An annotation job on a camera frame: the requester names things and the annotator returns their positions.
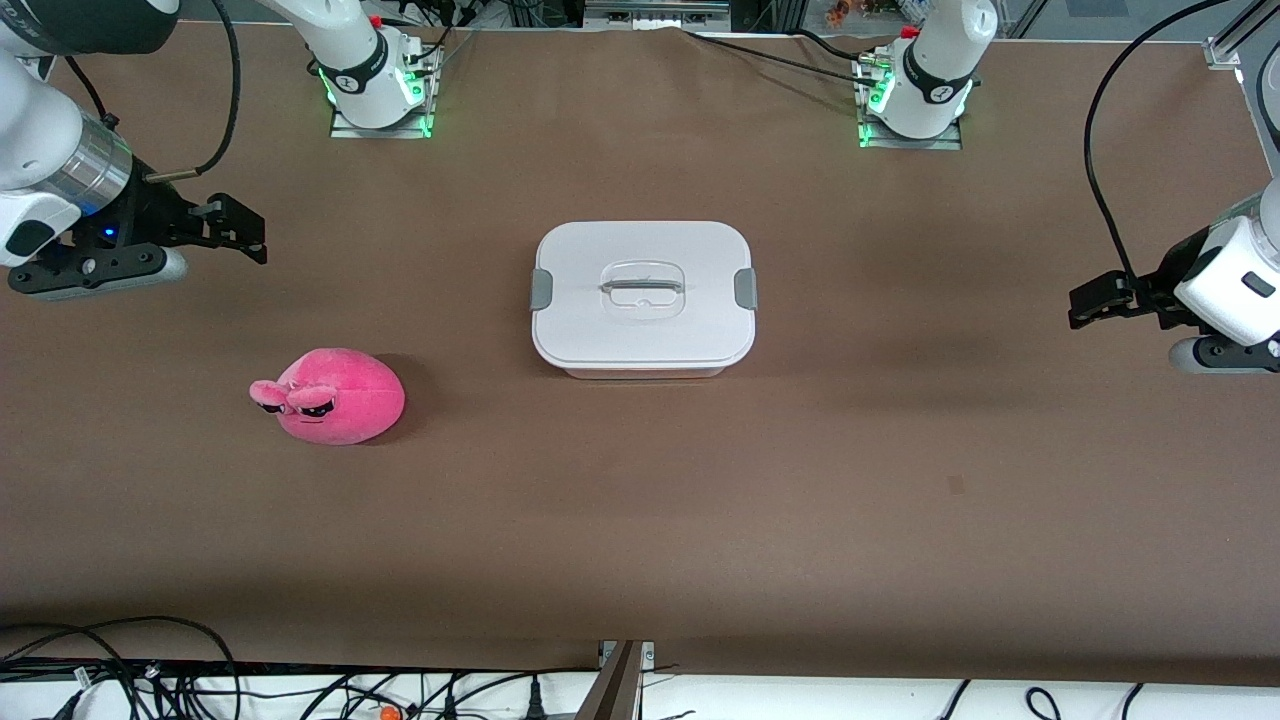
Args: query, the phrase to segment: gray latch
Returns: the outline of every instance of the gray latch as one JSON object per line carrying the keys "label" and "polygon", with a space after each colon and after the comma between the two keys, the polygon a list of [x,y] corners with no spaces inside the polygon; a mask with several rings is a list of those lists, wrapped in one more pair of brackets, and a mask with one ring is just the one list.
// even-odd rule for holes
{"label": "gray latch", "polygon": [[529,287],[529,309],[545,310],[552,304],[552,274],[541,268],[534,268],[532,284]]}
{"label": "gray latch", "polygon": [[733,300],[744,310],[755,310],[755,268],[742,268],[733,274]]}

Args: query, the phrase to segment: table surface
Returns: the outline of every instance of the table surface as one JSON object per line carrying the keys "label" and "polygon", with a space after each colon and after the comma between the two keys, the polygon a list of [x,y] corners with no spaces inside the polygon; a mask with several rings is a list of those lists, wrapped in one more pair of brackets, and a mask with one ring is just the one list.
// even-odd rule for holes
{"label": "table surface", "polygon": [[[216,142],[220,33],[84,60],[152,167]],[[182,190],[261,213],[270,264],[0,295],[6,616],[180,614],[247,660],[536,667],[643,635],[685,671],[1275,682],[1275,379],[1178,374],[1153,319],[1066,324],[1116,266],[1080,131],[1120,46],[993,45],[965,149],[909,152],[858,147],[838,81],[676,31],[480,33],[435,137],[330,141],[292,31],[239,33],[236,141]],[[1097,169],[1153,268],[1267,174],[1198,47],[1130,65]],[[750,355],[684,383],[545,365],[534,251],[593,219],[742,232]],[[317,346],[401,373],[393,430],[310,446],[248,401]]]}

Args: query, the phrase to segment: gray floor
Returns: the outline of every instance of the gray floor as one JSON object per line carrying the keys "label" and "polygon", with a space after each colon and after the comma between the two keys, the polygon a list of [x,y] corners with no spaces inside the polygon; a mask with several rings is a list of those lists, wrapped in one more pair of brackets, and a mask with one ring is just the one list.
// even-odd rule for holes
{"label": "gray floor", "polygon": [[[227,8],[236,20],[278,22],[279,17],[253,0],[225,0]],[[826,4],[828,0],[812,0],[812,5]],[[1032,0],[1006,0],[1010,15],[1020,15]],[[1156,40],[1202,41],[1222,29],[1248,0],[1233,0],[1221,6],[1201,12],[1156,36]],[[1036,40],[1133,40],[1160,19],[1192,4],[1192,0],[1051,0],[1028,32],[1028,38]],[[212,5],[207,0],[186,0],[183,13],[191,18],[216,19]],[[824,31],[823,27],[812,28]],[[1270,50],[1280,42],[1280,17],[1249,38],[1240,53],[1244,87],[1249,106],[1257,117],[1257,97],[1253,88],[1257,72]],[[1267,159],[1272,173],[1280,170],[1280,151],[1265,142]]]}

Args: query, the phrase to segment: white plastic container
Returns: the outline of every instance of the white plastic container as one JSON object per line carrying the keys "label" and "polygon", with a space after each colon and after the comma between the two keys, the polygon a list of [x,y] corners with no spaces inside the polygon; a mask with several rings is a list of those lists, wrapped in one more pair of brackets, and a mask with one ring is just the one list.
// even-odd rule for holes
{"label": "white plastic container", "polygon": [[534,346],[582,379],[707,378],[755,341],[755,270],[723,223],[568,223],[538,246]]}

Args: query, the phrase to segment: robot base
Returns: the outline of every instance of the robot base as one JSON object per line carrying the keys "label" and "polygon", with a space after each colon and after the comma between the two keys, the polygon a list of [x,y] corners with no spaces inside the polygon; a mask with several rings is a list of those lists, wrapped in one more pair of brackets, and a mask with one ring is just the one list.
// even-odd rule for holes
{"label": "robot base", "polygon": [[[422,41],[413,36],[406,36],[408,53],[422,51]],[[404,85],[408,92],[421,95],[425,100],[408,111],[399,122],[384,128],[362,128],[352,124],[337,109],[333,111],[333,122],[329,126],[329,137],[338,138],[374,138],[387,137],[394,140],[420,140],[431,137],[435,126],[435,100],[440,92],[440,65],[444,60],[444,47],[436,47],[417,63],[408,65]],[[333,96],[329,96],[333,105]]]}
{"label": "robot base", "polygon": [[[877,61],[873,67],[864,67],[854,60],[854,77],[869,77],[881,82],[888,70],[886,58],[881,55],[884,49],[877,49]],[[859,147],[899,147],[908,150],[960,150],[960,123],[951,120],[942,135],[928,140],[915,140],[902,137],[891,131],[878,115],[870,111],[873,96],[879,92],[876,87],[855,86],[854,100],[858,105],[858,146]]]}

